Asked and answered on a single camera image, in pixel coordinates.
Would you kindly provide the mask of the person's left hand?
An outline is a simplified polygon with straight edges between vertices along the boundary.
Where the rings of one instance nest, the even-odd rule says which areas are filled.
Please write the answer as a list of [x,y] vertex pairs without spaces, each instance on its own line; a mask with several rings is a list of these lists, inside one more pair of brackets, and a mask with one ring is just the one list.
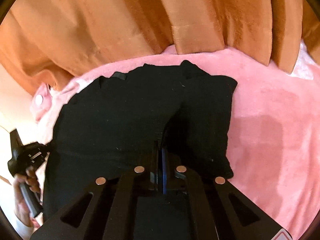
[[26,169],[26,175],[15,174],[13,189],[15,196],[15,209],[14,213],[16,217],[27,227],[33,226],[33,221],[31,220],[30,210],[24,200],[24,196],[20,189],[20,185],[26,183],[29,186],[29,189],[33,193],[40,193],[40,184],[36,175],[36,172],[33,167],[28,167]]

